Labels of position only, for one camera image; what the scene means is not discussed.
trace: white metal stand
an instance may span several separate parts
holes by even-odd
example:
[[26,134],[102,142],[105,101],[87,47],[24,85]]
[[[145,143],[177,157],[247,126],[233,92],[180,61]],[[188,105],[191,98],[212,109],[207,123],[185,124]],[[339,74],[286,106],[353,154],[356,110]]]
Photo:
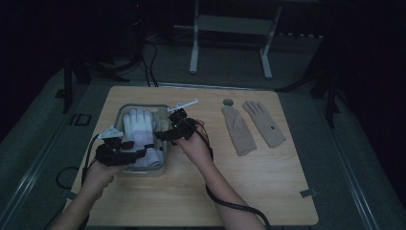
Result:
[[199,31],[216,31],[251,35],[267,35],[266,44],[263,48],[259,49],[259,54],[265,78],[268,80],[272,79],[268,52],[272,39],[275,35],[275,30],[277,28],[281,11],[282,7],[278,7],[273,20],[204,15],[199,14],[199,0],[195,0],[193,47],[191,68],[189,70],[190,73],[195,74],[197,72],[197,62],[199,56]]

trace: white glove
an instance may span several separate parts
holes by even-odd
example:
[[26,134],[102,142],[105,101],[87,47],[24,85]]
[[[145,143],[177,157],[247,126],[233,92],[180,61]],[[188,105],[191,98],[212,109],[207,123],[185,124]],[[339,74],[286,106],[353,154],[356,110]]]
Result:
[[153,145],[152,113],[142,108],[131,109],[124,116],[124,132],[127,141],[133,141],[132,150],[143,150],[146,145]]
[[163,153],[154,148],[152,127],[152,113],[149,110],[138,107],[124,115],[125,138],[135,143],[131,151],[147,151],[146,156],[137,159],[131,167],[157,167],[164,162]]

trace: gray fabric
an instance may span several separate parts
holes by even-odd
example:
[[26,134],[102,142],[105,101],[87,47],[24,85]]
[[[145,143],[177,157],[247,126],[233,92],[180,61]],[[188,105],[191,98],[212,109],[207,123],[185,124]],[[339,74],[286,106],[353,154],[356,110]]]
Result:
[[250,114],[260,135],[262,135],[269,147],[276,147],[286,140],[274,119],[260,102],[247,101],[242,107]]
[[237,154],[242,156],[248,154],[251,150],[256,150],[257,146],[254,137],[238,110],[231,106],[224,106],[221,111],[224,114]]

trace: person's left hand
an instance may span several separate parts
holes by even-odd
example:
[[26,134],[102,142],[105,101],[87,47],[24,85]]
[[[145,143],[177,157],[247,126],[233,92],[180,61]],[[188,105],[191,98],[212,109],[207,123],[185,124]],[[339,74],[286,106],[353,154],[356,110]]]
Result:
[[80,192],[99,199],[102,197],[103,189],[114,180],[114,175],[127,167],[127,165],[107,167],[96,160],[87,170]]

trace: metal frame leg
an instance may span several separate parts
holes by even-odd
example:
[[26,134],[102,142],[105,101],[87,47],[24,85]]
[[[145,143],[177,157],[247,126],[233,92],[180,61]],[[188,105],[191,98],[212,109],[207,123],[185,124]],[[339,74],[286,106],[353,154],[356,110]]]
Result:
[[278,7],[274,21],[271,24],[269,28],[269,34],[266,40],[266,44],[263,48],[259,49],[259,54],[260,54],[260,60],[262,62],[262,68],[263,68],[263,74],[266,79],[271,80],[272,79],[272,72],[271,72],[271,67],[269,66],[269,59],[268,59],[268,52],[269,48],[271,46],[272,39],[274,38],[275,35],[275,30],[277,28],[278,20],[281,16],[282,12],[282,7]]
[[192,47],[192,57],[191,57],[191,67],[189,72],[195,74],[197,72],[197,62],[199,59],[199,1],[194,1],[194,29],[193,29],[193,47]]

